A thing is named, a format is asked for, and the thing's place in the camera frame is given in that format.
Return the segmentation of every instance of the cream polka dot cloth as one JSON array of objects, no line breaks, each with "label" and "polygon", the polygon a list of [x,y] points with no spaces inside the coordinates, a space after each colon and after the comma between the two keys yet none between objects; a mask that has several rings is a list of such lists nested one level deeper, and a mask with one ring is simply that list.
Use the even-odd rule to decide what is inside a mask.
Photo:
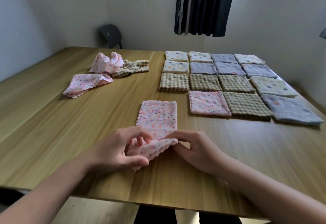
[{"label": "cream polka dot cloth", "polygon": [[180,51],[166,51],[165,58],[170,61],[188,62],[187,53]]},{"label": "cream polka dot cloth", "polygon": [[188,62],[177,62],[165,60],[164,73],[180,73],[180,74],[188,74],[189,72],[189,63]]},{"label": "cream polka dot cloth", "polygon": [[261,64],[264,63],[255,55],[234,54],[235,59],[239,64]]},{"label": "cream polka dot cloth", "polygon": [[250,81],[256,87],[260,95],[271,94],[285,97],[295,97],[298,95],[296,91],[283,80],[263,76],[252,76]]},{"label": "cream polka dot cloth", "polygon": [[211,63],[213,62],[210,53],[199,53],[199,52],[189,52],[190,62],[202,62]]}]

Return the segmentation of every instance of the gray chair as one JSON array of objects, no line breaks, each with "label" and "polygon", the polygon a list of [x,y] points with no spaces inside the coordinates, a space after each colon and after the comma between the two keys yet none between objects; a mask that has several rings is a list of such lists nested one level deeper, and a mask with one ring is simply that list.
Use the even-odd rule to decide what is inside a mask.
[{"label": "gray chair", "polygon": [[100,31],[108,41],[109,48],[114,48],[116,45],[119,44],[120,49],[122,49],[122,44],[121,44],[122,35],[120,33],[120,30],[117,28],[117,26],[113,24],[104,25],[100,28]]}]

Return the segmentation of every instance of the brown checkered cloth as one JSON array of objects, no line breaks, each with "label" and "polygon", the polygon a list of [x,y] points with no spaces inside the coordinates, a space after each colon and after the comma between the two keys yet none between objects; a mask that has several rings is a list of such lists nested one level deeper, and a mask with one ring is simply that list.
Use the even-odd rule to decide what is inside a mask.
[{"label": "brown checkered cloth", "polygon": [[219,91],[222,90],[218,83],[217,75],[190,74],[191,90]]},{"label": "brown checkered cloth", "polygon": [[186,74],[162,73],[160,90],[189,91],[189,80]]},{"label": "brown checkered cloth", "polygon": [[133,73],[149,72],[148,65],[148,60],[137,60],[135,62],[124,60],[123,67],[120,68],[120,70],[118,70],[116,73],[113,73],[112,76],[123,77]]},{"label": "brown checkered cloth", "polygon": [[223,95],[232,116],[262,120],[271,120],[273,116],[258,95],[233,92],[224,92]]},{"label": "brown checkered cloth", "polygon": [[223,91],[228,92],[255,92],[246,76],[219,75]]}]

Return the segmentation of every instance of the person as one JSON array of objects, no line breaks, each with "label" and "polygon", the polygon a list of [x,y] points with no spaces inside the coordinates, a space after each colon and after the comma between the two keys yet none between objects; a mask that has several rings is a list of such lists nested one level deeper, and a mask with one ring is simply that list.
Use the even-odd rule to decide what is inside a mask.
[{"label": "person", "polygon": [[[152,139],[150,132],[134,126],[117,129],[108,137],[59,167],[30,193],[0,214],[0,223],[51,223],[73,189],[89,173],[111,173],[124,168],[147,166],[147,158],[126,156],[133,138],[141,145]],[[234,185],[273,223],[326,223],[326,206],[223,153],[203,131],[177,130],[166,138],[177,143],[176,153],[197,169]]]}]

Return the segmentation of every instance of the wooden table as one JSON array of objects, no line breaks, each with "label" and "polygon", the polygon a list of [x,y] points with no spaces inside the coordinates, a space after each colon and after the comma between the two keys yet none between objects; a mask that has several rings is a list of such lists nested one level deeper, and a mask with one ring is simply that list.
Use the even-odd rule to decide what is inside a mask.
[{"label": "wooden table", "polygon": [[[0,186],[33,189],[111,131],[135,125],[143,100],[173,100],[179,129],[203,129],[228,155],[326,204],[325,125],[192,115],[186,93],[158,90],[164,52],[116,50],[130,61],[149,60],[150,72],[115,79],[76,99],[62,95],[74,74],[88,72],[97,53],[111,51],[69,47],[0,83]],[[89,177],[74,194],[263,217],[232,186],[201,173],[172,150],[137,173]]]}]

